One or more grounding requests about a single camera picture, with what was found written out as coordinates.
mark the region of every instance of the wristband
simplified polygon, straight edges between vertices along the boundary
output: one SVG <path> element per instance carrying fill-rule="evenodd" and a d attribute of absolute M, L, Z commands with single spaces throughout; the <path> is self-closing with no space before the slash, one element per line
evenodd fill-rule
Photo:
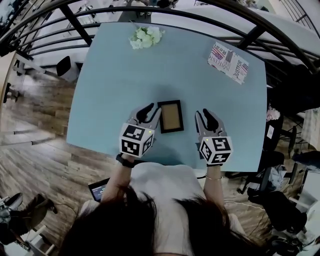
<path fill-rule="evenodd" d="M 133 168 L 133 167 L 135 167 L 136 164 L 135 164 L 134 162 L 130 162 L 130 161 L 126 160 L 126 159 L 123 159 L 123 158 L 121 157 L 122 155 L 123 155 L 123 154 L 120 153 L 120 154 L 118 154 L 118 155 L 116 156 L 116 158 L 115 158 L 119 163 L 122 164 L 122 166 L 128 167 L 128 168 Z"/>

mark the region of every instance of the wooden picture frame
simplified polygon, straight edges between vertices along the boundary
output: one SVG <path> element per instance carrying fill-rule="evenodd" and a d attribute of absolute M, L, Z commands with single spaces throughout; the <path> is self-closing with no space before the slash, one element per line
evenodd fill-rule
<path fill-rule="evenodd" d="M 161 108 L 160 129 L 162 134 L 184 130 L 180 100 L 158 102 Z"/>

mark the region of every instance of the white flower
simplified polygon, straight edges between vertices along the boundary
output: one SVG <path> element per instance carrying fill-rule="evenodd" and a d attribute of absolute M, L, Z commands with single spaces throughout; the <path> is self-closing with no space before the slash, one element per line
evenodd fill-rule
<path fill-rule="evenodd" d="M 133 49 L 149 48 L 159 43 L 164 33 L 157 26 L 140 27 L 129 38 L 130 44 Z"/>
<path fill-rule="evenodd" d="M 153 42 L 152 42 L 151 36 L 147 34 L 146 37 L 142 40 L 141 46 L 143 48 L 149 48 L 152 46 L 152 44 Z"/>
<path fill-rule="evenodd" d="M 146 37 L 146 32 L 144 32 L 141 28 L 139 28 L 136 31 L 136 37 L 143 40 Z"/>
<path fill-rule="evenodd" d="M 133 49 L 142 49 L 142 41 L 137 39 L 136 41 L 130 40 L 130 44 Z"/>
<path fill-rule="evenodd" d="M 154 34 L 154 33 L 160 33 L 160 28 L 157 27 L 157 26 L 150 26 L 150 27 L 148 27 L 148 29 L 147 29 L 147 34 L 148 34 L 148 35 L 152 35 L 152 34 Z"/>

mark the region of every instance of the laptop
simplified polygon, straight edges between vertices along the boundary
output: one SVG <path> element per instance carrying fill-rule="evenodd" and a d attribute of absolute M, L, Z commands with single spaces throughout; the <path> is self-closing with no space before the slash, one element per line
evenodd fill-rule
<path fill-rule="evenodd" d="M 101 202 L 101 197 L 102 194 L 104 193 L 104 190 L 106 188 L 106 185 L 108 183 L 108 181 L 110 180 L 110 178 L 106 178 L 104 180 L 101 180 L 99 182 L 93 183 L 93 184 L 89 184 L 88 187 L 90 189 L 90 192 L 93 196 L 93 199 L 97 202 Z"/>

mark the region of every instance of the american flag print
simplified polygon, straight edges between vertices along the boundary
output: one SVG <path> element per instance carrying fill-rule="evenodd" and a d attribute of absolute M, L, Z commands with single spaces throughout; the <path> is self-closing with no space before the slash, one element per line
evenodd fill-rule
<path fill-rule="evenodd" d="M 248 73 L 248 65 L 247 64 L 243 64 L 242 66 L 241 66 L 241 68 L 244 70 L 244 72 L 246 72 L 246 73 Z"/>
<path fill-rule="evenodd" d="M 219 61 L 225 57 L 224 54 L 215 47 L 212 49 L 212 53 Z"/>

